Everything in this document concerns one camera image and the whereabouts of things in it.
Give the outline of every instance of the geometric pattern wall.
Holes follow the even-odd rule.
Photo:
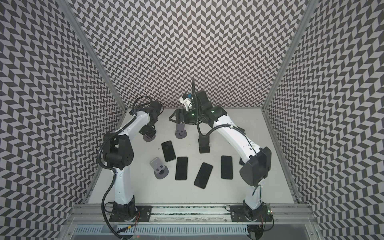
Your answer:
[[[323,0],[268,108],[326,239],[384,239],[384,1]]]
[[[127,106],[179,107],[191,80],[223,107],[262,106],[308,0],[69,0]]]
[[[54,238],[122,110],[53,0],[2,0],[0,32],[0,239]]]

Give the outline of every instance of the white table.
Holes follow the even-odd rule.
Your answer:
[[[285,180],[283,170],[277,158],[272,139],[269,135],[261,109],[226,109],[234,123],[243,129],[247,136],[261,147],[267,146],[272,151],[271,170],[262,189],[262,200],[266,203],[293,204],[293,199]],[[165,109],[159,116],[156,126],[156,138],[145,142],[141,134],[132,140],[134,160],[131,167],[131,185],[135,202],[141,204],[240,204],[244,200],[246,183],[240,177],[240,157],[234,148],[217,132],[210,135],[210,153],[200,154],[198,132],[195,125],[186,125],[187,137],[175,137],[176,124],[168,117],[174,109]],[[122,125],[129,122],[128,115]],[[201,124],[201,131],[207,133],[210,127]],[[164,161],[161,143],[172,141],[176,157],[188,157],[188,175],[185,181],[175,180],[176,159]],[[233,179],[221,179],[221,156],[233,158]],[[169,168],[169,175],[156,179],[149,162],[160,157]],[[203,162],[213,165],[207,187],[201,189],[194,185],[196,175]],[[112,172],[103,169],[92,191],[88,203],[101,203],[101,199],[112,181]],[[107,195],[106,202],[113,202],[114,189]]]

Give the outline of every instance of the black and white patterned wallpaper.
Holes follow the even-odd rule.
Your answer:
[[[323,0],[268,108],[326,239],[384,239],[384,1]]]
[[[122,111],[53,0],[0,12],[0,239],[54,238]]]
[[[214,104],[262,106],[307,0],[69,0],[127,106],[178,107],[191,79]]]

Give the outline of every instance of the patterned wall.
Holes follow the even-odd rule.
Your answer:
[[[0,239],[52,238],[121,110],[53,0],[0,12]]]
[[[268,114],[327,239],[384,239],[384,1],[320,1]]]
[[[191,91],[214,104],[262,106],[307,0],[69,0],[127,105],[166,107]]]

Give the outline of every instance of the black smartphone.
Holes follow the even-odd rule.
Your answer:
[[[166,141],[161,144],[163,149],[164,159],[166,162],[176,159],[175,151],[173,150],[173,145],[171,141]]]
[[[188,157],[178,157],[176,162],[176,180],[187,180]]]
[[[196,176],[194,185],[198,186],[199,188],[205,189],[205,187],[207,186],[209,176],[211,175],[212,168],[213,168],[212,165],[209,165],[208,163],[203,162],[201,164],[199,173]]]
[[[221,156],[221,178],[233,179],[232,157]]]

